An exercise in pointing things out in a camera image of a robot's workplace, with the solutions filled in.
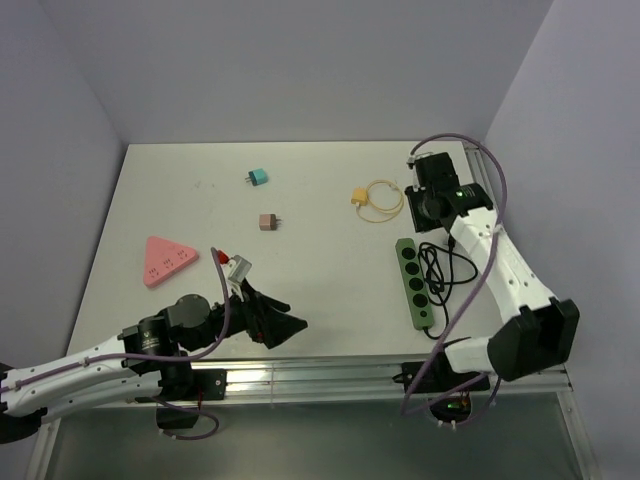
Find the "yellow charger with cable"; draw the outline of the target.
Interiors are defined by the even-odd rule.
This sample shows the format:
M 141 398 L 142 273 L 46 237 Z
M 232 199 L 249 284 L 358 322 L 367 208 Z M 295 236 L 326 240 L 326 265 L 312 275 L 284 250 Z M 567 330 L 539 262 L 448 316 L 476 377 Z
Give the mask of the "yellow charger with cable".
M 399 216 L 404 209 L 405 200 L 396 183 L 377 179 L 366 187 L 354 188 L 350 204 L 360 220 L 369 224 L 383 224 Z

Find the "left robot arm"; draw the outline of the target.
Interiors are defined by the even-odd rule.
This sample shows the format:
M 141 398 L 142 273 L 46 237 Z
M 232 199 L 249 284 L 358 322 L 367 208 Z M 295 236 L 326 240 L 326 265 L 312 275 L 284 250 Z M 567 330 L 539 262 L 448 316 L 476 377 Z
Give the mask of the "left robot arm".
M 273 349 L 302 332 L 307 321 L 286 303 L 248 283 L 215 305 L 189 294 L 157 314 L 125 328 L 100 345 L 28 368 L 1 368 L 1 441 L 17 442 L 76 409 L 126 397 L 193 399 L 193 363 L 222 340 L 246 333 Z

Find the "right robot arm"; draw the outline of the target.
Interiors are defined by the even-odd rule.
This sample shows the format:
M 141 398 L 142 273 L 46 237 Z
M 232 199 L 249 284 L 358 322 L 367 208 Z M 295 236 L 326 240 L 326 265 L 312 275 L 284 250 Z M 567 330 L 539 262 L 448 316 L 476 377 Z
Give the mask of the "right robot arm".
M 534 274 L 498 219 L 484 188 L 461 184 L 446 152 L 409 160 L 414 184 L 406 188 L 417 232 L 442 228 L 480 273 L 499 311 L 501 326 L 488 337 L 443 345 L 433 365 L 435 383 L 452 390 L 469 373 L 517 380 L 565 363 L 580 312 L 560 300 Z

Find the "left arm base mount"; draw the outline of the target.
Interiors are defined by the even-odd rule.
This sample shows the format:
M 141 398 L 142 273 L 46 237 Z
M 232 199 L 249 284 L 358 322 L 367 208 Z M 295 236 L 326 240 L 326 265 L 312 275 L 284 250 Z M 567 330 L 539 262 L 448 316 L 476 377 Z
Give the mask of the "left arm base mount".
M 225 398 L 227 371 L 199 369 L 192 372 L 191 382 L 173 393 L 161 393 L 156 403 L 155 423 L 162 433 L 193 435 L 193 429 L 208 401 Z

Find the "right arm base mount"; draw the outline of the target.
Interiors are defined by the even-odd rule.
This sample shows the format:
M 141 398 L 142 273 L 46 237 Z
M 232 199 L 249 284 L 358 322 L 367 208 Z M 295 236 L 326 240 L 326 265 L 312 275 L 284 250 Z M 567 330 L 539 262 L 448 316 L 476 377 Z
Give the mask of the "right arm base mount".
M 412 380 L 417 375 L 421 362 L 405 362 L 401 364 L 401 370 L 392 377 L 394 383 L 401 384 L 404 391 L 407 391 Z M 420 380 L 416 388 L 416 393 L 420 394 L 443 394 L 458 385 L 470 381 L 477 377 L 479 372 L 456 373 L 452 370 L 445 357 L 438 357 L 434 365 Z M 430 407 L 430 413 L 438 421 L 452 423 L 469 418 L 472 413 L 471 392 L 483 392 L 490 389 L 488 378 L 479 380 L 470 385 L 467 390 L 456 391 L 443 400 Z

